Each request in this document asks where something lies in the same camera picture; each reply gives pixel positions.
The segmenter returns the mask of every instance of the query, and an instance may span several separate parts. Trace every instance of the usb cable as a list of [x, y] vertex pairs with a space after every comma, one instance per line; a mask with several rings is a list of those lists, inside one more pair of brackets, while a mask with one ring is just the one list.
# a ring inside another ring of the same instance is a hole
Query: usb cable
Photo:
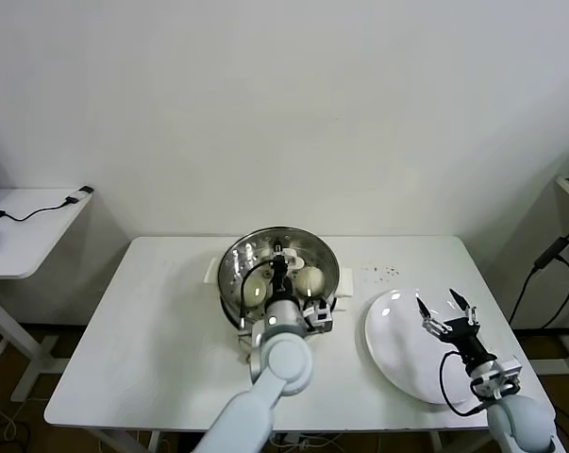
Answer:
[[9, 219], [13, 220], [14, 222], [25, 222], [26, 220], [28, 220], [33, 215], [37, 215], [40, 212], [45, 212], [47, 210], [60, 210], [64, 206], [74, 205], [74, 204], [78, 203], [79, 201], [81, 201], [82, 199], [84, 199], [85, 197], [89, 196], [91, 193], [93, 193], [93, 187], [83, 186], [78, 191], [76, 191], [75, 193], [68, 195], [64, 199], [64, 201], [61, 205], [53, 206], [51, 208], [40, 208], [39, 210], [33, 210], [28, 215], [26, 215], [25, 217], [22, 217], [22, 218], [14, 217], [13, 215], [9, 214], [8, 212], [5, 212], [4, 210], [0, 210], [0, 218], [1, 217], [8, 217]]

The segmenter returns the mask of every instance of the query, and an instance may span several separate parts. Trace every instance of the floor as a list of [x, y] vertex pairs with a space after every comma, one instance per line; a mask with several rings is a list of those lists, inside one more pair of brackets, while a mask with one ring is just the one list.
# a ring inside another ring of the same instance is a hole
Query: floor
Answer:
[[[30, 333], [40, 340], [47, 333], [56, 333], [54, 329], [51, 332], [46, 330], [30, 329]], [[81, 332], [76, 329], [64, 329], [59, 332], [59, 342], [54, 348], [56, 357], [70, 357], [75, 350], [76, 344], [80, 339]], [[530, 337], [521, 339], [523, 348], [527, 355], [532, 359], [555, 359], [564, 357], [565, 352], [561, 343], [554, 338], [546, 337]], [[13, 416], [20, 408], [20, 404], [11, 403], [9, 396], [15, 387], [20, 375], [25, 370], [27, 361], [17, 350], [9, 346], [0, 359], [0, 411], [8, 416]], [[106, 445], [100, 445], [98, 441], [81, 429], [75, 428], [54, 428], [47, 425], [42, 417], [47, 398], [57, 385], [59, 377], [43, 376], [37, 382], [31, 398], [21, 408], [17, 416], [17, 421], [25, 422], [31, 431], [28, 453], [88, 453], [99, 452], [113, 453], [113, 450]], [[542, 383], [553, 401], [553, 404], [562, 408], [569, 413], [569, 376], [558, 377], [542, 377]], [[569, 421], [562, 415], [558, 416], [563, 427], [569, 432]], [[3, 430], [0, 430], [0, 440], [2, 440]], [[443, 433], [442, 442], [444, 445], [454, 440], [459, 434]], [[18, 427], [17, 439], [24, 440], [25, 429]], [[189, 452], [193, 447], [196, 436], [177, 434], [166, 434], [164, 439], [167, 441], [161, 443], [160, 453], [176, 453]], [[140, 440], [143, 443], [148, 442], [149, 432], [140, 433]], [[562, 434], [561, 440], [565, 445], [565, 449], [569, 452], [569, 440]], [[316, 445], [323, 441], [312, 440]], [[322, 448], [312, 448], [311, 451], [316, 453], [324, 452], [341, 452], [342, 450], [351, 452], [369, 452], [377, 453], [378, 451], [386, 453], [388, 451], [405, 451], [405, 452], [430, 452], [432, 451], [431, 442], [427, 433], [386, 433], [386, 434], [344, 434], [336, 440], [336, 444], [330, 443]], [[20, 451], [17, 445], [4, 444], [0, 445], [0, 453], [13, 453]], [[267, 445], [265, 452], [275, 453], [278, 448]], [[280, 448], [280, 452], [288, 451], [287, 448]], [[497, 445], [491, 442], [483, 446], [480, 453], [490, 453], [499, 451]]]

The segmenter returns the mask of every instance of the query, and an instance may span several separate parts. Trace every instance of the tabletop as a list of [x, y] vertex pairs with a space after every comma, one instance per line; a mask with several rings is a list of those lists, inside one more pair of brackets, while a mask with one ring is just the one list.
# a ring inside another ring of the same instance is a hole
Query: tabletop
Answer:
[[[377, 431], [487, 427], [417, 400], [380, 374], [365, 345], [365, 314], [394, 288], [442, 282], [477, 305], [482, 339], [523, 364], [522, 394], [553, 411], [473, 260], [455, 237], [324, 237], [353, 269], [354, 295], [337, 304], [331, 332], [308, 339], [313, 380], [276, 406], [275, 430]], [[217, 288], [203, 283], [210, 259], [236, 238], [139, 238], [123, 261], [45, 410], [71, 427], [206, 430], [251, 385], [236, 330]], [[472, 407], [476, 401], [460, 405]]]
[[[23, 217], [33, 210], [60, 205], [78, 189], [0, 189], [0, 210]], [[0, 278], [34, 274], [49, 252], [85, 208], [90, 196], [59, 210], [40, 212], [25, 222], [0, 219]]]

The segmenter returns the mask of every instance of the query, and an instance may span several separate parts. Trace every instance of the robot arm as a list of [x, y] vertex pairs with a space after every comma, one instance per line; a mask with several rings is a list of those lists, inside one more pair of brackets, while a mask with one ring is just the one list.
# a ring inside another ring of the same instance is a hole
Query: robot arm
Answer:
[[229, 400], [195, 453], [261, 451], [272, 432], [278, 399], [298, 394], [310, 383], [311, 353], [304, 337], [330, 330], [332, 318], [328, 309], [327, 316], [316, 318], [312, 323], [310, 316], [321, 314], [320, 307], [313, 307], [309, 315], [301, 311], [287, 277], [286, 259], [280, 252], [281, 247], [276, 248], [276, 255], [270, 261], [274, 273], [272, 296], [265, 303], [264, 319], [252, 328], [250, 372], [254, 385], [248, 392]]
[[310, 383], [311, 353], [298, 335], [277, 334], [260, 354], [262, 371], [255, 385], [227, 403], [195, 453], [261, 451], [272, 432], [278, 399], [298, 394]]
[[486, 410], [488, 426], [504, 453], [564, 452], [555, 430], [554, 416], [531, 398], [517, 394], [521, 364], [517, 359], [499, 361], [477, 337], [476, 308], [450, 290], [464, 311], [461, 318], [444, 323], [432, 317], [417, 297], [423, 327], [441, 342], [454, 345], [471, 378], [471, 390], [480, 404], [471, 413]]

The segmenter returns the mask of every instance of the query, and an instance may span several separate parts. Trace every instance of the stainless steel bowl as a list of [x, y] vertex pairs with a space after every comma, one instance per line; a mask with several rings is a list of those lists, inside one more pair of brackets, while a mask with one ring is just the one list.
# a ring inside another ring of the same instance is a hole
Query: stainless steel bowl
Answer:
[[[235, 242], [224, 254], [219, 264], [219, 292], [221, 304], [227, 319], [235, 327], [240, 324], [240, 288], [244, 276], [259, 262], [270, 259], [271, 252], [280, 242], [283, 248], [296, 251], [306, 266], [319, 268], [325, 277], [325, 289], [322, 297], [328, 303], [334, 301], [334, 293], [339, 285], [339, 263], [328, 245], [320, 238], [303, 229], [288, 226], [271, 226], [244, 236]], [[266, 281], [271, 278], [269, 266], [258, 269], [259, 275]], [[289, 277], [296, 277], [295, 271]], [[252, 310], [247, 310], [246, 323], [252, 324], [262, 319], [265, 311], [263, 303]]]

